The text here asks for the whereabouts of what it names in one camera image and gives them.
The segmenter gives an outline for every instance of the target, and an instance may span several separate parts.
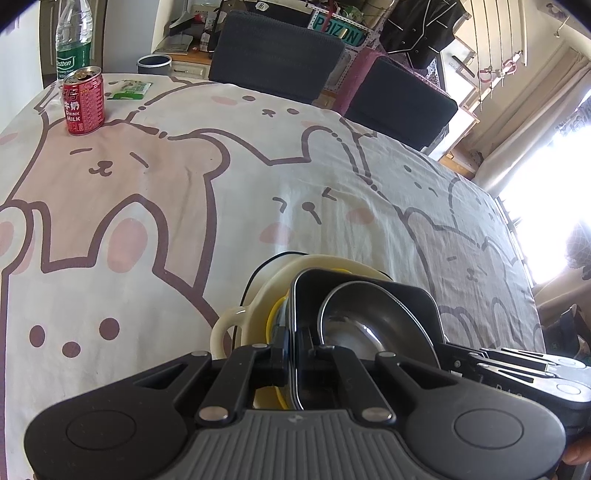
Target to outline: red can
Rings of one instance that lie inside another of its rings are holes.
[[[63,85],[66,124],[72,135],[88,134],[105,123],[105,96],[100,67],[70,73]]]

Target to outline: wooden countertop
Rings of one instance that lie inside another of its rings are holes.
[[[206,51],[199,50],[199,44],[191,45],[189,52],[186,55],[171,55],[174,61],[186,61],[189,63],[200,63],[202,65],[211,65],[212,59],[209,58],[209,53]]]

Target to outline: hand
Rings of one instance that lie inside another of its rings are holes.
[[[562,461],[567,465],[581,465],[591,460],[591,435],[572,443],[562,455]]]

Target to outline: green bottle label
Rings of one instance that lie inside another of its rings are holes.
[[[60,80],[88,65],[90,65],[90,42],[70,50],[58,50],[57,52],[57,78]]]

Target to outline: metal screw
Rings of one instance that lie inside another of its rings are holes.
[[[206,421],[222,421],[228,417],[224,407],[205,407],[199,410],[199,418]]]
[[[391,419],[392,412],[382,407],[371,407],[361,412],[361,416],[367,421],[380,422]]]

